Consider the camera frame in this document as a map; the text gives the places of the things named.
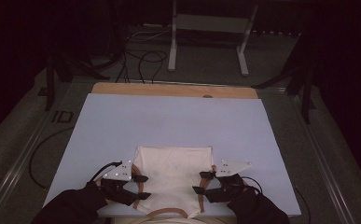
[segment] white bracket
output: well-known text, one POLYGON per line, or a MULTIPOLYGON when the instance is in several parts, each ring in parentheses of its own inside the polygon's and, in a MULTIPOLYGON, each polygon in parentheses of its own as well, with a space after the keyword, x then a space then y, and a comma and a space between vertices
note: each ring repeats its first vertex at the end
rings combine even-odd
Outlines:
POLYGON ((132 162, 123 162, 103 176, 104 179, 130 181, 132 179, 132 162))
POLYGON ((252 166, 252 163, 244 161, 221 161, 221 165, 215 170, 215 176, 236 175, 252 166))

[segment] white metal frame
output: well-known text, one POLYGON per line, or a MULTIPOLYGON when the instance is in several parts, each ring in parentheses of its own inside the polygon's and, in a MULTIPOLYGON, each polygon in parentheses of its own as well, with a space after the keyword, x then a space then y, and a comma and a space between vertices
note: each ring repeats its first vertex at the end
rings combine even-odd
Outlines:
POLYGON ((176 66, 177 29, 218 31, 218 32, 238 33, 244 35, 242 44, 236 48, 236 53, 238 54, 238 60, 239 60, 239 65, 241 67, 242 76, 244 77, 249 76, 246 59, 244 58, 244 49, 246 47, 247 40, 251 33, 253 27, 253 21, 256 16, 256 13, 257 13, 257 6, 253 7, 253 11, 249 19, 177 14, 177 0, 174 0, 173 17, 172 17, 172 44, 171 44, 171 51, 169 54, 168 70, 174 71, 176 66))

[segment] black sleeve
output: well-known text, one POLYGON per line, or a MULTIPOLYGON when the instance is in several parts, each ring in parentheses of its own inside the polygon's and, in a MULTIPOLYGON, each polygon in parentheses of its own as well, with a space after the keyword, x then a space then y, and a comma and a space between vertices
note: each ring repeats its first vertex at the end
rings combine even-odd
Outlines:
POLYGON ((237 217, 238 224, 289 224, 286 213, 270 199, 256 194, 253 189, 244 191, 228 205, 237 217))
POLYGON ((94 183, 84 189, 69 189, 44 206, 32 224, 91 224, 98 218, 96 211, 106 205, 103 194, 94 183))

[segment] gray carpet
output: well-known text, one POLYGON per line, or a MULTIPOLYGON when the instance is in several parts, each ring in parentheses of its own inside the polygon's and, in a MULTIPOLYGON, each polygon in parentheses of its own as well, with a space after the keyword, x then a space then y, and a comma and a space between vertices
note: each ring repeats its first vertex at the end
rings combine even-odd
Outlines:
MULTIPOLYGON (((250 77, 241 77, 235 49, 232 44, 205 44, 197 47, 193 43, 180 41, 176 71, 168 72, 167 60, 155 76, 155 82, 181 82, 250 86, 267 80, 280 73, 288 54, 297 39, 282 35, 252 35, 245 51, 250 77)), ((128 49, 163 50, 169 53, 167 38, 142 43, 131 42, 128 49)), ((130 51, 139 56, 143 52, 130 51)), ((149 55, 150 60, 157 60, 149 55)), ((130 79, 140 79, 139 60, 127 55, 130 79)), ((151 78, 160 67, 159 63, 142 63, 144 80, 151 78)), ((104 70, 103 75, 115 80, 121 64, 104 70)), ((44 87, 44 71, 36 77, 35 87, 18 103, 13 112, 0 126, 0 187, 7 171, 28 146, 35 148, 48 136, 76 124, 85 97, 97 80, 78 74, 71 84, 58 85, 56 105, 50 112, 44 112, 45 98, 37 96, 44 87), (71 123, 51 122, 55 111, 71 111, 75 114, 71 123)), ((286 169, 293 185, 301 192, 309 207, 312 223, 361 223, 361 172, 347 147, 340 130, 330 117, 317 89, 313 89, 312 100, 316 109, 311 110, 311 125, 299 118, 298 98, 283 93, 282 87, 288 80, 281 81, 264 91, 259 91, 267 109, 277 143, 281 149, 286 169), (322 157, 329 168, 329 174, 322 169, 322 157), (346 202, 350 218, 341 214, 341 208, 333 203, 337 200, 332 192, 334 177, 336 189, 346 202)), ((35 154, 33 174, 44 186, 48 186, 55 175, 71 130, 57 134, 45 142, 35 154)), ((38 187, 26 169, 20 170, 20 179, 9 197, 0 206, 0 223, 29 223, 41 208, 47 191, 38 187)), ((300 194, 297 199, 302 216, 291 217, 291 223, 308 223, 308 209, 300 194)))

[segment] dark background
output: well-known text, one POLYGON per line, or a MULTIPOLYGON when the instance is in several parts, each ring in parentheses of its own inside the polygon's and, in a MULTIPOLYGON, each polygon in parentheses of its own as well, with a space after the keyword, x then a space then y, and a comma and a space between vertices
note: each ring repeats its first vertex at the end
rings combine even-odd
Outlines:
MULTIPOLYGON (((180 12, 205 15, 242 16, 245 7, 239 0, 178 1, 180 12), (206 2, 209 7, 202 7, 206 2)), ((48 47, 86 61, 115 54, 127 24, 171 24, 171 8, 167 0, 0 1, 0 123, 33 87, 48 47), (112 37, 109 45, 102 36, 112 37)), ((260 1, 253 29, 260 35, 303 33, 299 48, 316 49, 313 83, 361 168, 361 1, 260 1)), ((289 60, 297 63, 307 53, 293 52, 289 60)))

